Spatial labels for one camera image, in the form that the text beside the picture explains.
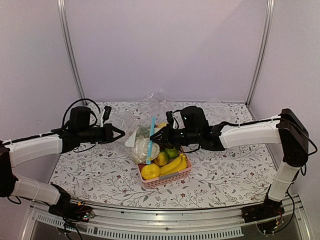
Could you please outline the clear zip top bag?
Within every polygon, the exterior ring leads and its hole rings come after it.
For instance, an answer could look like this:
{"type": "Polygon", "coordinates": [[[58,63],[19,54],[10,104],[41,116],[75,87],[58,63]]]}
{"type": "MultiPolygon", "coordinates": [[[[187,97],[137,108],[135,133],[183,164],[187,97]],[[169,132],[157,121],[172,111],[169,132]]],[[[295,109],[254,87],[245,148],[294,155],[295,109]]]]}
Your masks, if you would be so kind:
{"type": "Polygon", "coordinates": [[[150,164],[160,154],[160,146],[150,141],[156,133],[156,117],[144,112],[135,116],[126,111],[123,114],[125,127],[124,147],[135,164],[150,164]]]}

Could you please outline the white toy cauliflower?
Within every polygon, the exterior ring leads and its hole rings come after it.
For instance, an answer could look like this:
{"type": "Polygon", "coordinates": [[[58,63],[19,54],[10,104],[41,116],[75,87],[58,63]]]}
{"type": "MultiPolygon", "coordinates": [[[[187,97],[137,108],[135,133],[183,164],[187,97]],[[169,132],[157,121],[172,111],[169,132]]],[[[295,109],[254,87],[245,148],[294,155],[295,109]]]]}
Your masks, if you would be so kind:
{"type": "Polygon", "coordinates": [[[150,141],[148,138],[140,138],[135,140],[134,146],[130,149],[132,159],[135,164],[142,164],[147,160],[153,161],[159,155],[160,146],[156,143],[153,143],[150,157],[148,157],[149,142],[150,141]]]}

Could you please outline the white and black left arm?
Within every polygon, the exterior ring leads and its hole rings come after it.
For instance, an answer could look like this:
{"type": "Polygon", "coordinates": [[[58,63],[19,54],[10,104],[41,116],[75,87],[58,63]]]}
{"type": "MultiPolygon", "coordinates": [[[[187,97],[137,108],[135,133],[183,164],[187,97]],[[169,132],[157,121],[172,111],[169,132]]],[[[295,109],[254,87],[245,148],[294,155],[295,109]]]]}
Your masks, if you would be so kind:
{"type": "Polygon", "coordinates": [[[70,195],[59,186],[41,183],[13,173],[13,168],[49,155],[71,152],[81,144],[109,144],[125,136],[125,132],[111,123],[111,107],[105,106],[99,115],[86,106],[68,109],[69,120],[50,132],[26,138],[8,140],[0,144],[0,196],[25,198],[54,205],[63,216],[74,213],[70,195]]]}

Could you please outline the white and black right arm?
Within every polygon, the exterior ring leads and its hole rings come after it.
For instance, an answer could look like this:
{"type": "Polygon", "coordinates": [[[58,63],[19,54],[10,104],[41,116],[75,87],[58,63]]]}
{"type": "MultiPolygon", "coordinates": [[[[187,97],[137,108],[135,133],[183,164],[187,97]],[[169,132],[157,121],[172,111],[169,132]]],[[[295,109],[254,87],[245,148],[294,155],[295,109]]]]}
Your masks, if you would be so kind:
{"type": "Polygon", "coordinates": [[[270,118],[245,123],[223,121],[210,125],[202,108],[188,106],[179,111],[183,128],[174,128],[174,113],[166,112],[167,125],[150,136],[162,147],[176,148],[197,145],[198,148],[219,152],[234,147],[255,144],[280,144],[283,159],[269,187],[266,201],[259,206],[262,218],[278,210],[298,171],[309,159],[309,133],[289,108],[270,118]]]}

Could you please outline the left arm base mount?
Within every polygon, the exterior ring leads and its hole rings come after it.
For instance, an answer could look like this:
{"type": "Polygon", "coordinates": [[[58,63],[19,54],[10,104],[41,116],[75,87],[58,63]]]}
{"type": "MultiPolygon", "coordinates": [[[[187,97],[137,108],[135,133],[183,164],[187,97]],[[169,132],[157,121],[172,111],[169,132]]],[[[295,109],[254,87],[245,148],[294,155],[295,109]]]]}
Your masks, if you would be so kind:
{"type": "Polygon", "coordinates": [[[73,222],[89,222],[95,216],[93,208],[85,205],[84,201],[78,203],[71,202],[71,195],[62,187],[52,184],[60,193],[56,204],[50,205],[48,212],[52,215],[63,217],[73,222]]]}

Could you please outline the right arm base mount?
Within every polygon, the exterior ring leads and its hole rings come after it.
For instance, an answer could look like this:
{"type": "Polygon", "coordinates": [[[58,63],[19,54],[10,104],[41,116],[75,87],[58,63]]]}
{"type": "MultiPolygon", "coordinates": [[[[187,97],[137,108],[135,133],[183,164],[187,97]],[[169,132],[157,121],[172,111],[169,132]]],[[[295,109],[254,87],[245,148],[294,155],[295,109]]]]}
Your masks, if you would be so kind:
{"type": "Polygon", "coordinates": [[[257,229],[264,235],[274,234],[283,223],[285,213],[283,202],[271,200],[269,191],[262,203],[241,208],[241,217],[245,223],[256,223],[257,229]]]}

